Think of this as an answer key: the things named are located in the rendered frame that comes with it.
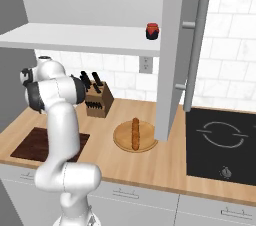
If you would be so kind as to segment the grey cabinet door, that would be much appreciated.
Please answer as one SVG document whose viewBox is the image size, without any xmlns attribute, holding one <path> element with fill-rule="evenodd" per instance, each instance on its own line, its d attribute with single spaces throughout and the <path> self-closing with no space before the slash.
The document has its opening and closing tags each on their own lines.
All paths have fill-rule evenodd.
<svg viewBox="0 0 256 226">
<path fill-rule="evenodd" d="M 194 22 L 198 0 L 163 0 L 159 73 L 154 138 L 167 141 L 182 90 L 187 80 L 194 30 L 184 22 Z"/>
</svg>

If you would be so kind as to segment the red jam jar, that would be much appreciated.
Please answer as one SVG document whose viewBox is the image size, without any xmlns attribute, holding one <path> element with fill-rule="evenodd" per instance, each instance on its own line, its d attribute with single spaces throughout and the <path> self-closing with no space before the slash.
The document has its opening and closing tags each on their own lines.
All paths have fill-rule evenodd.
<svg viewBox="0 0 256 226">
<path fill-rule="evenodd" d="M 148 23 L 146 26 L 146 38 L 156 40 L 159 35 L 159 27 L 157 23 Z"/>
</svg>

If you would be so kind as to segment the grey cabinet shelf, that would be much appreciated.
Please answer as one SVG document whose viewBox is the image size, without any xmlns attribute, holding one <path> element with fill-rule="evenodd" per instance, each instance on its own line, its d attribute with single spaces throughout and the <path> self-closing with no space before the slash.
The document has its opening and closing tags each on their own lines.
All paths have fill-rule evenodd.
<svg viewBox="0 0 256 226">
<path fill-rule="evenodd" d="M 28 23 L 1 34 L 0 47 L 160 56 L 160 38 L 148 40 L 137 27 Z"/>
</svg>

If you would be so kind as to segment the dark brown cutting board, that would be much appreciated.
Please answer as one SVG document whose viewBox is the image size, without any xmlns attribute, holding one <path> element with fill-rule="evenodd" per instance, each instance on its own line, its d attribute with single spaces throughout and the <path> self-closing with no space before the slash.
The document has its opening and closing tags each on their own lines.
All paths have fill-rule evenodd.
<svg viewBox="0 0 256 226">
<path fill-rule="evenodd" d="M 66 159 L 67 162 L 77 162 L 84 146 L 89 140 L 90 134 L 80 133 L 80 150 L 70 159 Z M 57 151 L 72 151 L 71 148 L 77 146 L 77 142 L 68 144 L 65 138 L 58 138 Z M 14 158 L 45 162 L 49 153 L 49 143 L 47 130 L 44 128 L 34 127 L 31 132 L 25 137 L 25 139 L 19 144 L 19 146 L 10 155 Z"/>
</svg>

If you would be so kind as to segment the wooden knife block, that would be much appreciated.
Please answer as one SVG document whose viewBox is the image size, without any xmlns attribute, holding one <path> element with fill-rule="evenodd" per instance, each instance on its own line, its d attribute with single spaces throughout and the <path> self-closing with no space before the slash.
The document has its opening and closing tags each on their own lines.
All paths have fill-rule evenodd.
<svg viewBox="0 0 256 226">
<path fill-rule="evenodd" d="M 87 115 L 105 118 L 112 106 L 114 97 L 106 82 L 102 81 L 96 72 L 92 73 L 90 80 L 85 71 L 81 72 L 80 79 L 85 86 L 85 105 Z"/>
</svg>

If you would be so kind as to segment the brown baguette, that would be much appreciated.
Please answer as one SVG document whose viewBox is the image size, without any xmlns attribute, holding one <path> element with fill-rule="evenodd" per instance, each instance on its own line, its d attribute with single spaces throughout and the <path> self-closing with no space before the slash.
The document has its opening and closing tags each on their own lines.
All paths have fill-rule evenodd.
<svg viewBox="0 0 256 226">
<path fill-rule="evenodd" d="M 139 149 L 139 119 L 133 118 L 132 121 L 132 148 L 133 150 Z"/>
</svg>

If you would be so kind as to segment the round wooden plate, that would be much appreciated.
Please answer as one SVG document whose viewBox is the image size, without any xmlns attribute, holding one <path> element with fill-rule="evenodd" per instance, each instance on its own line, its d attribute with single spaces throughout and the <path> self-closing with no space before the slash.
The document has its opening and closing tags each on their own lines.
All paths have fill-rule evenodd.
<svg viewBox="0 0 256 226">
<path fill-rule="evenodd" d="M 142 153 L 154 148 L 158 143 L 154 138 L 154 126 L 145 121 L 139 121 L 138 149 L 133 148 L 132 123 L 133 121 L 126 121 L 116 127 L 113 133 L 115 144 L 132 153 Z"/>
</svg>

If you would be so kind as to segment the grey drawer front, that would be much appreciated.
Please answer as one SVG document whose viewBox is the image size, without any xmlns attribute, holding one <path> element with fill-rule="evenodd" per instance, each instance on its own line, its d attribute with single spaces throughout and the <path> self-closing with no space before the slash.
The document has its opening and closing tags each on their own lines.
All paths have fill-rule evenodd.
<svg viewBox="0 0 256 226">
<path fill-rule="evenodd" d="M 179 198 L 175 193 L 106 181 L 102 181 L 91 195 L 168 210 L 176 209 Z"/>
<path fill-rule="evenodd" d="M 33 185 L 34 176 L 34 169 L 0 164 L 1 179 Z"/>
<path fill-rule="evenodd" d="M 221 215 L 221 209 L 242 209 L 253 216 L 252 220 Z M 256 207 L 181 195 L 175 226 L 256 226 Z"/>
</svg>

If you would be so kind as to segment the black hob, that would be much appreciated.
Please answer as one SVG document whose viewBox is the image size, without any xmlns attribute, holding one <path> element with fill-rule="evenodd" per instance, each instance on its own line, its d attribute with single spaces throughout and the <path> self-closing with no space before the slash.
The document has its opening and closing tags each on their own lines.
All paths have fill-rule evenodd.
<svg viewBox="0 0 256 226">
<path fill-rule="evenodd" d="M 256 114 L 192 108 L 186 166 L 189 176 L 256 186 Z"/>
</svg>

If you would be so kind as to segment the white wall socket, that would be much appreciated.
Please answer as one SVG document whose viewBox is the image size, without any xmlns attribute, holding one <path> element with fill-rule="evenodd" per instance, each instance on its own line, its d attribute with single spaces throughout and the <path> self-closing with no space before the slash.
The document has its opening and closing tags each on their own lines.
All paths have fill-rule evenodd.
<svg viewBox="0 0 256 226">
<path fill-rule="evenodd" d="M 139 72 L 144 74 L 151 74 L 153 72 L 153 58 L 140 57 L 139 58 Z"/>
</svg>

